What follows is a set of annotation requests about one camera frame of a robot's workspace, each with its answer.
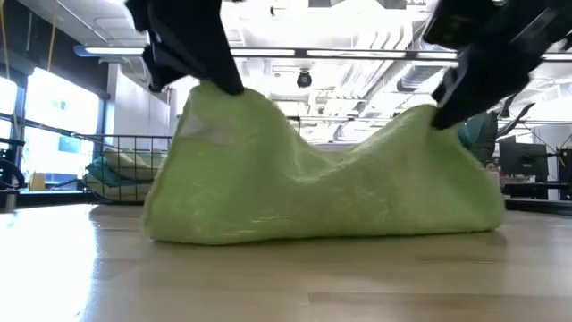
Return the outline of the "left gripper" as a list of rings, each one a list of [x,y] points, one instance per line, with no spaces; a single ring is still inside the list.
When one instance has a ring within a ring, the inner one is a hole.
[[[222,20],[223,0],[186,0],[178,31],[174,0],[125,0],[134,28],[147,35],[141,58],[150,75],[151,92],[192,75],[210,81],[229,95],[245,88],[231,54]]]

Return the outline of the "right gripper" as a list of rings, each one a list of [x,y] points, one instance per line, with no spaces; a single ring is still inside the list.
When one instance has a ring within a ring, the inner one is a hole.
[[[480,28],[432,98],[445,130],[520,91],[552,44],[572,32],[572,0],[507,0]]]

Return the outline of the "black wire basket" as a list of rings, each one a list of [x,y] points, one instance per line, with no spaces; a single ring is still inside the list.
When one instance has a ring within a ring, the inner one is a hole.
[[[90,143],[92,149],[88,152],[88,164],[98,157],[103,157],[105,148],[125,149],[131,148],[138,152],[156,152],[168,154],[172,145],[172,137],[165,135],[141,135],[141,134],[79,134],[72,135],[74,139],[79,139],[83,143]],[[81,187],[84,191],[91,191],[84,183],[84,177],[88,175],[86,166],[81,176]],[[153,183],[152,181],[134,181],[134,183]]]

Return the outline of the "lime green microfiber towel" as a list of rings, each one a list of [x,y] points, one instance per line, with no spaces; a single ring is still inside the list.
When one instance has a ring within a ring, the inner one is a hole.
[[[189,92],[144,205],[157,242],[226,245],[317,237],[476,233],[504,200],[436,107],[409,108],[361,143],[324,150],[253,89]]]

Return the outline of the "snake plant in white pot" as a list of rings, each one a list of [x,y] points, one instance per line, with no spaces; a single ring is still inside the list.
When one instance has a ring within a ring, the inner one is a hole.
[[[485,111],[469,120],[465,121],[458,129],[458,140],[486,169],[486,164],[492,161],[492,156],[496,147],[496,140],[500,136],[504,136],[511,132],[518,122],[535,106],[535,103],[526,105],[510,123],[499,128],[499,120],[509,117],[509,108],[514,101],[516,94],[509,96],[503,103],[502,107],[495,107],[491,111]],[[487,173],[492,181],[501,190],[503,183],[501,182],[500,172]]]

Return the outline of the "black computer monitor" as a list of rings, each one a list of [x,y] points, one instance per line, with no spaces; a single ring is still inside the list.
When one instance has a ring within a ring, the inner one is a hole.
[[[545,145],[508,142],[501,143],[499,149],[500,170],[503,174],[548,176],[549,156]]]

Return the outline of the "black box-shaped equipment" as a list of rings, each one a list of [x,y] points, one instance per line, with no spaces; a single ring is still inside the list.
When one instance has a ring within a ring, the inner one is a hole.
[[[572,148],[558,150],[559,199],[572,201]]]

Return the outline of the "long ceiling light bar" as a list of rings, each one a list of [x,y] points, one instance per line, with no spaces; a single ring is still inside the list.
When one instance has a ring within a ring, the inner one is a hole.
[[[75,46],[77,56],[136,56],[143,54],[143,47],[90,47]],[[456,62],[457,54],[451,51],[418,51],[397,49],[318,49],[303,47],[232,47],[231,54],[238,58],[297,58],[297,59],[346,59],[346,60],[406,60]]]

